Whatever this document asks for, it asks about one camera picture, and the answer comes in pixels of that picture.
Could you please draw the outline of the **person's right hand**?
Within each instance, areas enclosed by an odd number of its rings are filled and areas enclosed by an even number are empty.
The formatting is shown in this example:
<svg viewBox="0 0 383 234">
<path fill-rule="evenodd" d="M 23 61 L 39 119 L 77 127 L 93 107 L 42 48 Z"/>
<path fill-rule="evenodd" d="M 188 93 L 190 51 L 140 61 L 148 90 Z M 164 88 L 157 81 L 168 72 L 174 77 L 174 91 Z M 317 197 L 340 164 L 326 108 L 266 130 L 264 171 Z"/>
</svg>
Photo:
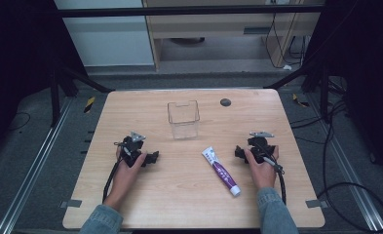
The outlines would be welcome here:
<svg viewBox="0 0 383 234">
<path fill-rule="evenodd" d="M 245 148 L 244 152 L 249 162 L 251 178 L 255 187 L 258 190 L 266 187 L 273 187 L 276 181 L 276 172 L 274 167 L 267 162 L 258 164 L 248 148 Z"/>
</svg>

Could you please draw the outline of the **wooden desk with drawer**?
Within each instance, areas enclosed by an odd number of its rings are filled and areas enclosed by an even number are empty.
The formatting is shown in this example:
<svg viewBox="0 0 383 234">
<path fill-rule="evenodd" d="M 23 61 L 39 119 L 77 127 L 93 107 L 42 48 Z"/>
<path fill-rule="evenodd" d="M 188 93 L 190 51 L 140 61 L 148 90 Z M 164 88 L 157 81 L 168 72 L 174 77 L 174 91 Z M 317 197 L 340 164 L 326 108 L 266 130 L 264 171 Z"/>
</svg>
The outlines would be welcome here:
<svg viewBox="0 0 383 234">
<path fill-rule="evenodd" d="M 325 0 L 141 0 L 145 7 L 312 5 Z M 311 36 L 318 13 L 148 16 L 150 38 L 198 38 L 260 35 L 273 65 L 282 66 L 295 37 Z"/>
</svg>

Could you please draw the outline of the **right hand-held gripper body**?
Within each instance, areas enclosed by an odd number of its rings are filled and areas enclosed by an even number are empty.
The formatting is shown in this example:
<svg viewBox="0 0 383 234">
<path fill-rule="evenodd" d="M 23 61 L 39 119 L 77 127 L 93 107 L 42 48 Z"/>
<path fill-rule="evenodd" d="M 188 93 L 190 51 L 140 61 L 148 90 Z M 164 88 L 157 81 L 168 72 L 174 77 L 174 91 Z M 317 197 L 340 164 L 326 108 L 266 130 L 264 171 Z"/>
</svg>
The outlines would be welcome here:
<svg viewBox="0 0 383 234">
<path fill-rule="evenodd" d="M 269 145 L 267 141 L 267 137 L 273 137 L 273 135 L 267 132 L 250 132 L 249 135 L 248 144 L 251 146 L 250 152 L 255 161 L 258 164 L 265 161 L 274 162 L 275 145 Z"/>
</svg>

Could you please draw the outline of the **aluminium floor rail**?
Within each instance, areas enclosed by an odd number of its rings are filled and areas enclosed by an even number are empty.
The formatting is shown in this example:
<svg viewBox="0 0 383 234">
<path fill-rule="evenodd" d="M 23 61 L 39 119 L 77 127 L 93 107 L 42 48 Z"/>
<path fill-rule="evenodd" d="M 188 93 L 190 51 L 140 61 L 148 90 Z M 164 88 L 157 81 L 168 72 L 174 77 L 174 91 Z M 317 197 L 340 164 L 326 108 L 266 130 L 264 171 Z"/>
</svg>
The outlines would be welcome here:
<svg viewBox="0 0 383 234">
<path fill-rule="evenodd" d="M 317 120 L 320 123 L 320 126 L 326 134 L 323 156 L 324 188 L 323 191 L 320 192 L 320 195 L 325 196 L 327 203 L 331 206 L 333 211 L 351 226 L 369 234 L 383 234 L 383 201 L 373 191 L 363 185 L 362 180 L 358 177 L 355 169 L 347 159 L 346 153 L 334 133 L 332 125 L 333 118 L 336 113 L 339 113 L 344 109 L 345 103 L 342 100 L 336 102 L 328 111 L 328 122 L 326 122 L 320 114 L 318 98 L 310 94 L 307 95 L 307 98 L 311 108 L 317 115 Z M 326 155 L 328 149 L 330 149 L 331 155 L 344 177 L 343 181 L 335 182 L 331 185 L 328 185 L 326 181 Z M 354 223 L 335 206 L 333 190 L 341 189 L 342 187 L 347 188 L 351 192 L 352 197 L 364 218 L 365 226 L 359 226 Z"/>
<path fill-rule="evenodd" d="M 66 97 L 64 99 L 57 122 L 52 127 L 50 127 L 35 159 L 33 160 L 24 180 L 19 187 L 13 202 L 0 221 L 0 234 L 12 233 L 24 208 L 24 205 L 26 204 L 31 191 L 33 190 L 33 187 L 51 154 L 52 148 L 57 141 L 57 137 L 68 116 L 69 109 L 72 106 L 73 101 L 73 97 Z"/>
</svg>

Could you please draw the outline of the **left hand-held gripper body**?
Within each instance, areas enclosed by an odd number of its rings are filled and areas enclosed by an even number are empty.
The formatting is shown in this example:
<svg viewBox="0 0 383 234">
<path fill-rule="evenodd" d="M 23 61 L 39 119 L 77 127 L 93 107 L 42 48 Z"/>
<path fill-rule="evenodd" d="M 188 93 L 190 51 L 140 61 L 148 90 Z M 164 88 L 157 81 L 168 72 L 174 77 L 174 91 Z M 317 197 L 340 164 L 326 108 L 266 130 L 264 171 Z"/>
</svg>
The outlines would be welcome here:
<svg viewBox="0 0 383 234">
<path fill-rule="evenodd" d="M 126 136 L 122 141 L 115 142 L 115 145 L 121 148 L 121 151 L 117 157 L 117 162 L 120 163 L 125 161 L 131 168 L 141 154 L 140 149 L 142 148 L 143 141 L 145 139 L 146 136 L 136 132 L 131 132 L 131 134 Z"/>
</svg>

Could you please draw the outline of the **clear plastic box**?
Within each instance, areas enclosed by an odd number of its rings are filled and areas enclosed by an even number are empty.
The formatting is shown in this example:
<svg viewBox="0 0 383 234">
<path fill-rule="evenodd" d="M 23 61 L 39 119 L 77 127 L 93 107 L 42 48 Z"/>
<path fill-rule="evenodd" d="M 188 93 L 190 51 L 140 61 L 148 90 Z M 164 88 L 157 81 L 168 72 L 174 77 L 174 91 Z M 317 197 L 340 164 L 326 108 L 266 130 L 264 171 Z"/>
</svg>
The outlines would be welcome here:
<svg viewBox="0 0 383 234">
<path fill-rule="evenodd" d="M 174 139 L 188 139 L 198 136 L 200 121 L 198 101 L 169 102 L 168 115 Z"/>
</svg>

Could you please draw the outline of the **purple and white toothpaste tube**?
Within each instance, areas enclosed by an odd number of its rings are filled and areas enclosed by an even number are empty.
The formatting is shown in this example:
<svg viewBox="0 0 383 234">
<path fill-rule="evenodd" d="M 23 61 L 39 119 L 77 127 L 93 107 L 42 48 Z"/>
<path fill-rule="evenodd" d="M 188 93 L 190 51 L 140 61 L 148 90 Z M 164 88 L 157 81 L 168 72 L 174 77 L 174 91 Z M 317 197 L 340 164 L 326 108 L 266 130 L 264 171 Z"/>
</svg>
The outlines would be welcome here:
<svg viewBox="0 0 383 234">
<path fill-rule="evenodd" d="M 202 155 L 206 158 L 206 160 L 210 163 L 211 167 L 214 169 L 218 177 L 221 179 L 221 181 L 224 183 L 224 185 L 228 188 L 230 193 L 237 197 L 241 194 L 241 189 L 231 177 L 231 175 L 228 173 L 228 171 L 222 166 L 222 164 L 219 162 L 219 159 L 216 156 L 216 153 L 214 152 L 213 148 L 210 146 L 206 148 Z"/>
</svg>

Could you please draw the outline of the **grey table bracket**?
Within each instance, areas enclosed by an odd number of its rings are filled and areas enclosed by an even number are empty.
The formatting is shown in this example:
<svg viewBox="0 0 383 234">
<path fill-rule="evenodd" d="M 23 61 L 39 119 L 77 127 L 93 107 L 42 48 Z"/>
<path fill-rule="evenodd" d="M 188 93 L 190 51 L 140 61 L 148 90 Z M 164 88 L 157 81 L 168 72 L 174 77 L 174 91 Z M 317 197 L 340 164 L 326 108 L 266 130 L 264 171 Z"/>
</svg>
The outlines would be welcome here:
<svg viewBox="0 0 383 234">
<path fill-rule="evenodd" d="M 82 201 L 81 200 L 73 200 L 73 199 L 70 199 L 70 200 L 67 200 L 67 201 L 61 201 L 59 206 L 62 208 L 62 209 L 66 209 L 66 208 L 79 208 L 82 204 Z"/>
<path fill-rule="evenodd" d="M 306 201 L 306 206 L 309 208 L 309 209 L 312 209 L 312 208 L 327 208 L 328 207 L 328 204 L 326 201 L 320 201 L 320 200 L 307 200 Z"/>
</svg>

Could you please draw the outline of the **black metal crossbar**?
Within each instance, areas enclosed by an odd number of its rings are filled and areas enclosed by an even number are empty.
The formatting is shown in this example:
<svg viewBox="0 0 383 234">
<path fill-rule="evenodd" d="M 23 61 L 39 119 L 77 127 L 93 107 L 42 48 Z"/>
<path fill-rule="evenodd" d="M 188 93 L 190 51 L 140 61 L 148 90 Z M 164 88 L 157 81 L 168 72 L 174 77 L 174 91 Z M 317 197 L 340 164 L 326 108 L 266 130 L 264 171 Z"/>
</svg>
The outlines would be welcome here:
<svg viewBox="0 0 383 234">
<path fill-rule="evenodd" d="M 56 10 L 53 15 L 62 18 L 93 17 L 140 17 L 140 16 L 187 16 L 223 14 L 274 14 L 274 13 L 319 13 L 323 4 L 312 5 L 237 5 L 237 6 L 186 6 L 117 9 Z"/>
</svg>

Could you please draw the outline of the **black metal stand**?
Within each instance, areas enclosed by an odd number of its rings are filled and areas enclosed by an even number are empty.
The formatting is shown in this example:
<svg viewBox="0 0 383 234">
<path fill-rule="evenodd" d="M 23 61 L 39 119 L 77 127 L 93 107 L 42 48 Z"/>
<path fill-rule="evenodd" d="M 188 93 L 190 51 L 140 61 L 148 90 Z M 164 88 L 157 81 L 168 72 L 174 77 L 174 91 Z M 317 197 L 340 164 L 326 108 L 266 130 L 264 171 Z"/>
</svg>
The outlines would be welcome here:
<svg viewBox="0 0 383 234">
<path fill-rule="evenodd" d="M 305 93 L 314 91 L 320 87 L 320 114 L 328 122 L 328 68 L 323 62 L 304 62 L 297 70 L 291 72 L 285 78 L 265 86 L 265 89 L 278 90 L 294 79 L 304 76 L 301 90 Z"/>
<path fill-rule="evenodd" d="M 79 90 L 74 84 L 76 79 L 91 88 L 101 92 L 110 93 L 113 89 L 106 88 L 96 81 L 88 77 L 87 74 L 82 74 L 72 68 L 63 65 L 61 62 L 55 62 L 50 73 L 50 88 L 51 88 L 51 103 L 52 103 L 52 126 L 55 126 L 60 117 L 59 90 L 63 90 L 67 97 L 76 97 Z"/>
</svg>

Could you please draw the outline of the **yellow and black floor tape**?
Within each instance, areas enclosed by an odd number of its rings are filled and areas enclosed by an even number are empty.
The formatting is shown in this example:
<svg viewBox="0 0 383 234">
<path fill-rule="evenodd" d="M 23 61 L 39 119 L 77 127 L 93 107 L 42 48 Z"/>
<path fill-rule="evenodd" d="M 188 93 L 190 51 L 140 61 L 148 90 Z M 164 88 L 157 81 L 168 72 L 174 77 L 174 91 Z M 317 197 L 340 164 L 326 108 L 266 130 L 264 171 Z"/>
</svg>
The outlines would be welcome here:
<svg viewBox="0 0 383 234">
<path fill-rule="evenodd" d="M 300 106 L 309 107 L 309 101 L 304 94 L 293 94 L 292 99 Z"/>
<path fill-rule="evenodd" d="M 88 98 L 87 104 L 85 105 L 85 108 L 84 108 L 84 113 L 90 112 L 90 110 L 92 109 L 92 106 L 93 106 L 95 100 L 96 100 L 95 97 L 89 97 Z"/>
</svg>

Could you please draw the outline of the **person's left hand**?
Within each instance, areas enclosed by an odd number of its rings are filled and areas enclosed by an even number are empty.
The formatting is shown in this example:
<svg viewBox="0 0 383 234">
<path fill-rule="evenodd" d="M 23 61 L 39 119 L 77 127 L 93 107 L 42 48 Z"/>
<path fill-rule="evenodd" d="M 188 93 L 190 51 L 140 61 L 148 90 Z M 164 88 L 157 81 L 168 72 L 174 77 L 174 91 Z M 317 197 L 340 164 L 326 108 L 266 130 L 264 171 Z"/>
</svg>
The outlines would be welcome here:
<svg viewBox="0 0 383 234">
<path fill-rule="evenodd" d="M 118 164 L 112 180 L 112 187 L 103 204 L 119 212 L 138 176 L 141 165 L 146 158 L 146 153 L 138 156 L 135 163 L 129 167 L 125 161 Z"/>
</svg>

